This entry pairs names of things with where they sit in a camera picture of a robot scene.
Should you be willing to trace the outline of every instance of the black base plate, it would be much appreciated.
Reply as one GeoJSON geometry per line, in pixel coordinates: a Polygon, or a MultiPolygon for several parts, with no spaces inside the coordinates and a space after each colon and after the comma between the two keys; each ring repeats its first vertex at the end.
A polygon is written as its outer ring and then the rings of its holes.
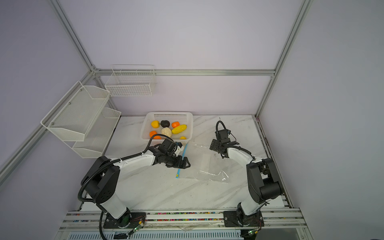
{"type": "MultiPolygon", "coordinates": [[[[139,221],[142,220],[145,221],[145,217],[147,214],[145,212],[131,212],[131,219],[135,219],[134,221],[130,221],[128,226],[126,228],[133,229],[139,225],[139,221]]],[[[111,229],[111,228],[119,228],[118,224],[116,222],[116,219],[107,217],[104,222],[104,229],[111,229]]]]}
{"type": "Polygon", "coordinates": [[[258,226],[263,227],[264,226],[263,218],[260,219],[260,217],[262,216],[261,212],[255,213],[253,215],[254,217],[247,216],[247,218],[250,220],[249,220],[249,224],[246,224],[246,226],[242,226],[238,222],[236,211],[224,211],[223,214],[224,214],[224,225],[226,227],[258,227],[258,226]]]}

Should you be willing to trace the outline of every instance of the dark round fruit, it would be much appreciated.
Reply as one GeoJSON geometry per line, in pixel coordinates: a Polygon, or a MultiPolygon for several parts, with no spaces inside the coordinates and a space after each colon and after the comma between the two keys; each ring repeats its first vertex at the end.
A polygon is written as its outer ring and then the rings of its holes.
{"type": "Polygon", "coordinates": [[[169,126],[170,126],[170,123],[169,123],[169,121],[167,121],[167,120],[163,120],[163,121],[161,121],[160,125],[161,125],[162,127],[169,127],[169,126]]]}

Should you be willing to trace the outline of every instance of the marble tabletop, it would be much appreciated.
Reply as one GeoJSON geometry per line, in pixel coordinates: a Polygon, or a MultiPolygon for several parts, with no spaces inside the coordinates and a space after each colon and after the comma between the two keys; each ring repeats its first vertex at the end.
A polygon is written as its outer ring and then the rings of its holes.
{"type": "MultiPolygon", "coordinates": [[[[216,122],[221,120],[231,130],[241,147],[252,155],[266,158],[266,154],[257,133],[251,115],[194,116],[193,136],[188,142],[185,156],[194,168],[181,169],[180,178],[177,170],[164,164],[143,167],[120,177],[116,187],[119,198],[131,210],[175,210],[175,209],[224,209],[235,208],[246,196],[247,174],[239,164],[231,159],[210,157],[215,152],[198,146],[209,146],[215,137],[216,122]],[[203,157],[211,159],[211,164],[202,166],[203,157]],[[222,171],[228,176],[224,182],[215,177],[192,179],[193,169],[222,171]]],[[[121,117],[114,135],[105,153],[108,158],[118,158],[138,153],[145,149],[147,141],[140,139],[140,130],[144,117],[121,117]]],[[[272,201],[265,208],[284,207],[281,197],[272,201]]],[[[89,202],[82,210],[98,210],[89,202]]]]}

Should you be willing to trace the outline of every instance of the transparent plastic bag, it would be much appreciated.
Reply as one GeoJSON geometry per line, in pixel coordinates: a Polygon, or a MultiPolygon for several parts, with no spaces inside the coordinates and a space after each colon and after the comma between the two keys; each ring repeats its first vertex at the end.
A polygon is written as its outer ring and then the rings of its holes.
{"type": "Polygon", "coordinates": [[[188,144],[184,156],[188,158],[191,167],[181,169],[178,178],[228,183],[228,175],[224,169],[228,169],[231,162],[222,159],[220,154],[210,150],[209,146],[188,144]]]}

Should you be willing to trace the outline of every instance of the white round vegetable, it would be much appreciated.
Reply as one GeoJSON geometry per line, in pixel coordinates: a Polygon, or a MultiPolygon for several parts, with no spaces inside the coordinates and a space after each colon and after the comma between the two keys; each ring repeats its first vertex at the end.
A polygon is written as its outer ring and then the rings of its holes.
{"type": "Polygon", "coordinates": [[[164,134],[168,137],[171,137],[172,136],[172,131],[171,129],[169,129],[168,127],[165,127],[161,130],[161,134],[164,134]]]}

